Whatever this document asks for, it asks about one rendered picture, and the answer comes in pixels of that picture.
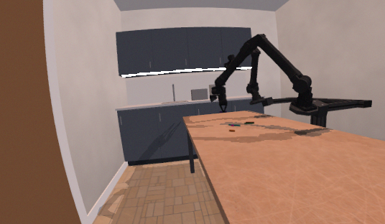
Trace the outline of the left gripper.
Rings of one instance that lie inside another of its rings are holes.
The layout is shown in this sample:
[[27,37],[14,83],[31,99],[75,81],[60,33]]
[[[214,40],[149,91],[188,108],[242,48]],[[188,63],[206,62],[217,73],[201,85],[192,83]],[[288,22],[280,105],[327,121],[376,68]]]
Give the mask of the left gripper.
[[222,109],[221,107],[221,110],[223,113],[225,113],[225,110],[226,110],[226,106],[227,106],[227,100],[226,100],[226,94],[223,94],[223,100],[222,101],[219,101],[219,106],[225,106],[224,110]]

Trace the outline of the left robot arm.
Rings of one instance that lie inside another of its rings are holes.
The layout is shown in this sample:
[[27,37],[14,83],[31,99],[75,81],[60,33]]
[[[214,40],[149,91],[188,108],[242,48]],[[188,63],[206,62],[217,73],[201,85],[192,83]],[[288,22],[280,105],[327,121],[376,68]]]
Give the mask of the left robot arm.
[[[258,46],[257,46],[258,45]],[[253,47],[253,48],[252,48]],[[223,94],[226,93],[226,81],[236,68],[257,48],[260,47],[267,55],[284,71],[290,81],[293,83],[295,92],[299,93],[297,100],[292,101],[292,105],[303,110],[312,111],[317,106],[312,104],[312,80],[309,76],[303,75],[267,38],[265,34],[257,34],[247,40],[240,52],[235,56],[229,66],[215,80],[215,87],[212,87],[210,101],[213,102],[217,98],[218,101],[223,100]],[[301,75],[300,75],[301,74]],[[299,78],[298,78],[298,77]],[[223,83],[223,81],[225,81]],[[221,84],[222,83],[222,84]],[[220,86],[221,85],[221,86]],[[221,88],[222,87],[222,88]],[[221,94],[221,95],[219,95]]]

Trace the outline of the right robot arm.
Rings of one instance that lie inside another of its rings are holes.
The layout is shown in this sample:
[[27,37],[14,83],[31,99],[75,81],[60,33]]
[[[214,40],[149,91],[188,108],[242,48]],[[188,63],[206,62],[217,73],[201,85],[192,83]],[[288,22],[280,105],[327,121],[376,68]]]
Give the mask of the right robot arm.
[[[250,55],[251,55],[251,79],[249,84],[246,87],[247,93],[252,94],[253,98],[252,101],[264,98],[259,95],[259,84],[257,83],[257,70],[258,70],[258,61],[259,61],[259,54],[261,54],[261,51],[256,48]],[[229,64],[234,59],[234,55],[229,55],[228,60]],[[228,65],[229,65],[228,64]],[[257,98],[257,99],[256,99]]]

